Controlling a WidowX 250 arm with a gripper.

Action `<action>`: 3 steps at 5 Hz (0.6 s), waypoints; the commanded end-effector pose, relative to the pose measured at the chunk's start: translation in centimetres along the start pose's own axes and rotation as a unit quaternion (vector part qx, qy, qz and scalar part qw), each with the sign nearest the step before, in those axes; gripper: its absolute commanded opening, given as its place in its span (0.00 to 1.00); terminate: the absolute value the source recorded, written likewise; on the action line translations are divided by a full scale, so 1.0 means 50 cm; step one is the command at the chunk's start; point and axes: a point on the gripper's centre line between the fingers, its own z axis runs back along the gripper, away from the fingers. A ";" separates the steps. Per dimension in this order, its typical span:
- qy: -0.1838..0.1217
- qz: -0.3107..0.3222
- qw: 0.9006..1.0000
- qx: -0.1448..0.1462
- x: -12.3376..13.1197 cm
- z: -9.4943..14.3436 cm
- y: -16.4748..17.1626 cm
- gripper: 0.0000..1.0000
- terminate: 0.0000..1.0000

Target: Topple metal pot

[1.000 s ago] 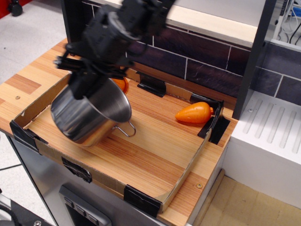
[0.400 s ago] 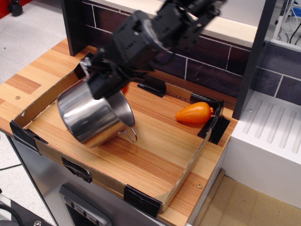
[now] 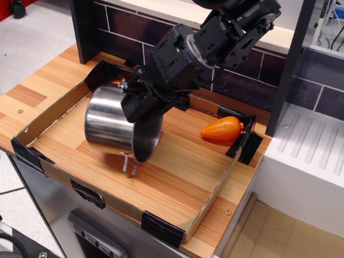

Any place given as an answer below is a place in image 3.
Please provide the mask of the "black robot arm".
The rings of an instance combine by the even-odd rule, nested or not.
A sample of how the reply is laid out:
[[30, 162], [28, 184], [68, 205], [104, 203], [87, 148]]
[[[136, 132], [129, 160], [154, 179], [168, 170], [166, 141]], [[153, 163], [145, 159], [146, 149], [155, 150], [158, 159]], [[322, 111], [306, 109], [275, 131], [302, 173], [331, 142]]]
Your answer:
[[201, 74], [237, 68], [281, 14], [277, 1], [198, 1], [210, 13], [198, 31], [175, 25], [150, 51], [150, 60], [123, 82], [121, 102], [130, 122], [149, 122], [173, 107], [186, 109]]

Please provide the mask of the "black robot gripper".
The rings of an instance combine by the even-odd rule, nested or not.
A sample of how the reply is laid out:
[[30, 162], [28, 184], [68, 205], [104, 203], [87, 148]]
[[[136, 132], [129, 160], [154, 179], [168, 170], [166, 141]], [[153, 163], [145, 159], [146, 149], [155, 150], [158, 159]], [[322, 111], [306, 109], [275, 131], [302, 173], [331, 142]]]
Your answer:
[[206, 67], [192, 45], [195, 31], [178, 24], [150, 51], [149, 61], [126, 83], [121, 107], [129, 123], [147, 123], [199, 89], [196, 78]]

